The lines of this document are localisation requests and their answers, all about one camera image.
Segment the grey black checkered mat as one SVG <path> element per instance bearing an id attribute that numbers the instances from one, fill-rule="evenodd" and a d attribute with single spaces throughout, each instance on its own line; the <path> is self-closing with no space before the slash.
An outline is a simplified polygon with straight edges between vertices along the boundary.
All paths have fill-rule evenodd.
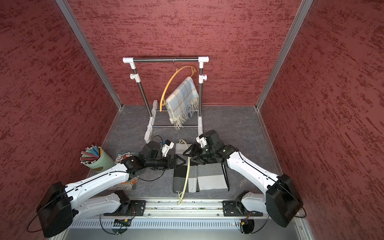
<path id="1" fill-rule="evenodd" d="M 175 154 L 183 154 L 186 150 L 184 144 L 176 144 Z M 186 171 L 176 171 L 173 175 L 173 192 L 179 194 L 183 191 Z M 221 164 L 195 165 L 191 163 L 187 190 L 185 193 L 197 193 L 208 190 L 228 190 L 225 171 Z"/>

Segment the blue cream plaid scarf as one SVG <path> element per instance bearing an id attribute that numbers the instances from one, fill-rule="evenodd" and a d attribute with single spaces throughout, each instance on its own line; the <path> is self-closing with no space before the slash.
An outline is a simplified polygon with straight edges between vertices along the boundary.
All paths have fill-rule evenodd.
<path id="1" fill-rule="evenodd" d="M 171 124 L 179 130 L 199 110 L 199 94 L 193 79 L 185 78 L 165 103 Z"/>

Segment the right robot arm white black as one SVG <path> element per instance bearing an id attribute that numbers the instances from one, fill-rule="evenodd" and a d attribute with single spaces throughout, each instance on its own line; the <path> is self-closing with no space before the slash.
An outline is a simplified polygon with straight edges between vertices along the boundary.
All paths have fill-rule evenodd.
<path id="1" fill-rule="evenodd" d="M 254 184 L 262 193 L 245 191 L 238 199 L 238 207 L 248 212 L 268 214 L 279 226 L 285 228 L 296 214 L 303 209 L 304 203 L 291 177 L 269 172 L 249 160 L 240 150 L 232 145 L 225 145 L 218 133 L 210 130 L 196 138 L 183 155 L 196 160 L 198 164 L 219 163 L 238 172 Z"/>

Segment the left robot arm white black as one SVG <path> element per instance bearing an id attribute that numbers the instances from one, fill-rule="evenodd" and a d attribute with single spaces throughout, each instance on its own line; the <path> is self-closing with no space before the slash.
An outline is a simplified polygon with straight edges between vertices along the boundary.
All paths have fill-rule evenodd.
<path id="1" fill-rule="evenodd" d="M 122 214 L 130 199 L 123 191 L 108 197 L 96 195 L 115 185 L 139 178 L 146 169 L 163 171 L 176 169 L 178 157 L 169 153 L 175 144 L 169 140 L 150 141 L 136 155 L 123 156 L 113 167 L 90 178 L 63 185 L 51 185 L 37 206 L 37 215 L 45 238 L 54 237 L 66 230 L 74 221 L 98 214 Z"/>

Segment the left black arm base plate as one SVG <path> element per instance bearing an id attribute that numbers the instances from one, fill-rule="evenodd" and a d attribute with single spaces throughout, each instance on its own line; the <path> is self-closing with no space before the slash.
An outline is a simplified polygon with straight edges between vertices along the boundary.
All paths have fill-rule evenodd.
<path id="1" fill-rule="evenodd" d="M 144 200 L 133 200 L 130 203 L 121 204 L 118 209 L 113 213 L 105 213 L 104 216 L 139 216 L 142 217 L 144 215 L 144 211 L 146 209 L 146 201 Z"/>

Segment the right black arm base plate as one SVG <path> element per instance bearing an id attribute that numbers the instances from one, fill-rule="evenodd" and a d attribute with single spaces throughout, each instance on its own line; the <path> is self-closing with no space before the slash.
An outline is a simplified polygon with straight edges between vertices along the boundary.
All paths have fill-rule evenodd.
<path id="1" fill-rule="evenodd" d="M 237 201 L 222 201 L 225 217 L 262 217 L 264 214 L 257 211 L 248 211 Z"/>

